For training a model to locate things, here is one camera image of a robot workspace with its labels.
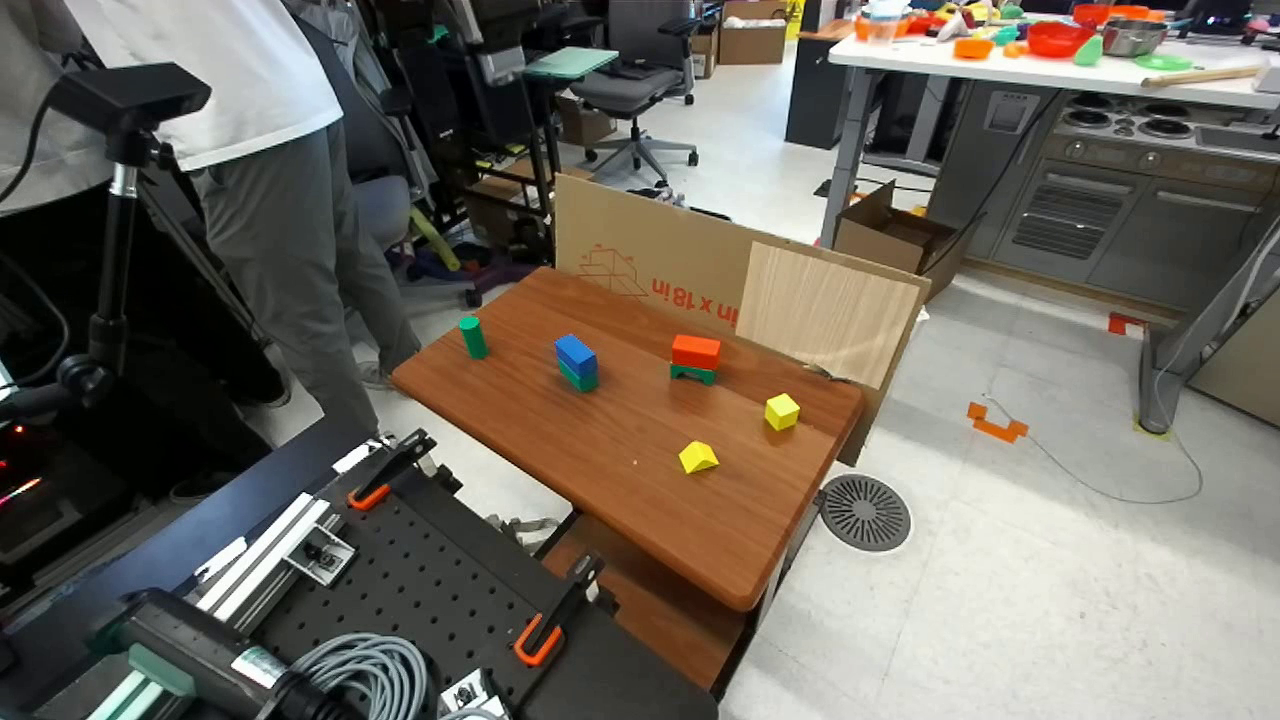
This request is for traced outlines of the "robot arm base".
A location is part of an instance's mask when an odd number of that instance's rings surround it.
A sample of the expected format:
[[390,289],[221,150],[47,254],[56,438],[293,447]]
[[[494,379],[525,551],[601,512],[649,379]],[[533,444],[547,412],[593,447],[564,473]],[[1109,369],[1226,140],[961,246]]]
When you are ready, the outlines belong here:
[[145,720],[160,700],[199,700],[226,720],[319,720],[328,693],[210,610],[145,588],[105,629],[123,676],[82,700],[88,720]]

